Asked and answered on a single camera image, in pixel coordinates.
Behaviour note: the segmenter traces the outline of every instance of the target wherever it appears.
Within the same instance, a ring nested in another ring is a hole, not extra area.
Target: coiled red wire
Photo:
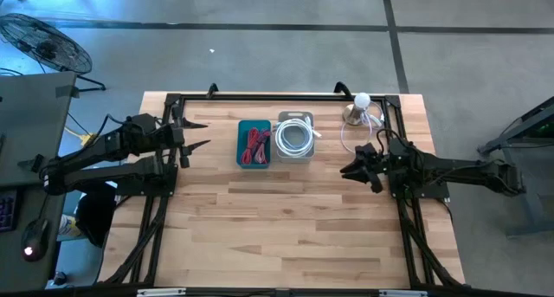
[[[246,149],[241,156],[241,164],[252,164],[252,153],[254,153],[254,161],[258,164],[267,164],[265,145],[270,136],[269,130],[258,131],[258,128],[252,128],[248,131],[248,142]]]

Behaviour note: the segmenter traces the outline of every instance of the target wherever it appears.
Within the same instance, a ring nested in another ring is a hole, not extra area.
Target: white cable
[[[285,138],[285,129],[288,127],[297,127],[304,134],[304,140],[301,145],[292,145]],[[321,134],[314,131],[312,128],[312,122],[310,118],[306,116],[305,120],[302,119],[287,119],[284,122],[277,123],[277,129],[275,130],[275,144],[289,158],[300,158],[305,156],[313,145],[313,135],[321,137]]]
[[[367,140],[365,141],[365,143],[370,142],[371,134],[373,133],[373,125],[371,124],[371,121],[373,121],[375,124],[377,124],[377,128],[381,127],[383,125],[383,122],[384,122],[383,109],[376,102],[371,101],[370,103],[375,104],[379,108],[379,111],[381,111],[381,116],[379,116],[379,119],[378,119],[377,117],[369,114],[367,109],[365,110],[365,112],[361,113],[361,118],[360,119],[362,121],[362,124],[364,124],[365,126],[368,126],[370,128],[370,134],[367,136]],[[346,126],[346,122],[343,123],[342,127],[340,127],[340,143],[343,145],[343,147],[346,150],[348,150],[348,152],[355,153],[351,148],[349,148],[345,144],[345,141],[344,141],[345,126]]]

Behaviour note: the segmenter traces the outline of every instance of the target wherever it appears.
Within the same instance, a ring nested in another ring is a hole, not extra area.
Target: metal stand
[[[84,92],[87,92],[87,91],[97,91],[97,90],[101,90],[101,91],[105,91],[106,90],[106,86],[104,86],[103,83],[99,82],[99,81],[95,81],[95,80],[91,80],[85,76],[82,76],[82,75],[77,75],[77,78],[78,79],[82,79],[84,81],[88,81],[88,82],[92,82],[93,84],[96,84],[96,85],[100,85],[100,87],[92,87],[92,88],[86,88],[86,89],[79,89],[79,92],[80,93],[84,93]]]
[[[554,143],[554,139],[552,138],[529,138],[530,132],[535,132],[548,123],[554,123],[554,97],[534,107],[531,111],[525,113],[516,120],[520,120],[521,123],[507,132],[502,133],[496,139],[480,146],[477,149],[479,154],[488,155],[494,150],[502,149],[506,162],[513,164],[512,154],[510,153],[512,144]],[[523,199],[525,214],[529,223],[523,227],[507,230],[506,236],[516,237],[554,231],[554,221],[544,213],[544,207],[540,196],[535,192],[527,192],[527,194],[524,194],[521,198]]]
[[[510,147],[511,143],[517,142],[537,142],[539,139],[527,139],[529,132],[538,129],[544,124],[554,122],[554,97],[541,103],[531,111],[521,116],[521,124],[502,133],[496,139],[487,142],[485,145],[477,148],[481,155],[488,155],[494,150],[498,150],[504,146]]]

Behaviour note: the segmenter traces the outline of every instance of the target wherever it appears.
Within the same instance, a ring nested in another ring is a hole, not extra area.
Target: gray floor
[[[392,3],[399,25],[554,27],[552,0]],[[383,0],[5,0],[0,14],[7,12],[132,22],[386,24]],[[344,81],[353,91],[398,93],[388,33],[63,31],[93,57],[89,76],[109,86],[72,103],[72,114],[91,130],[105,113],[136,113],[145,90],[207,90],[211,82],[229,91],[328,92]],[[553,35],[400,34],[399,40],[409,91],[424,96],[440,156],[477,158],[477,145],[554,93]],[[0,53],[1,67],[41,72],[7,44]],[[77,148],[73,137],[64,138],[63,152]],[[520,200],[472,186],[450,189],[467,283],[553,294],[554,233],[508,240],[506,230],[525,223]],[[68,211],[77,198],[68,198]],[[72,284],[93,281],[99,264],[99,250],[64,243],[59,269],[73,276]]]

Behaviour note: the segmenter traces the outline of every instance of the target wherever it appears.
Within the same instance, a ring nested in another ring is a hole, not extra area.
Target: butcher block tabletop
[[[167,92],[146,92],[140,113],[161,117]],[[408,140],[435,152],[423,97],[401,94]],[[396,202],[384,190],[341,178],[354,154],[340,142],[346,102],[187,101],[185,116],[208,128],[185,130],[186,144],[211,139],[179,170],[159,252],[157,287],[409,287]],[[266,170],[236,163],[241,119],[281,111],[313,113],[316,152],[309,164],[280,163],[272,149]],[[378,117],[379,110],[370,112]],[[345,143],[364,145],[367,127],[346,127]],[[377,145],[375,132],[370,142]],[[134,247],[145,204],[132,197],[115,212],[99,281],[113,274]],[[454,231],[444,205],[421,201],[428,245],[463,282]],[[141,279],[148,268],[145,251]],[[420,279],[422,258],[415,251]]]

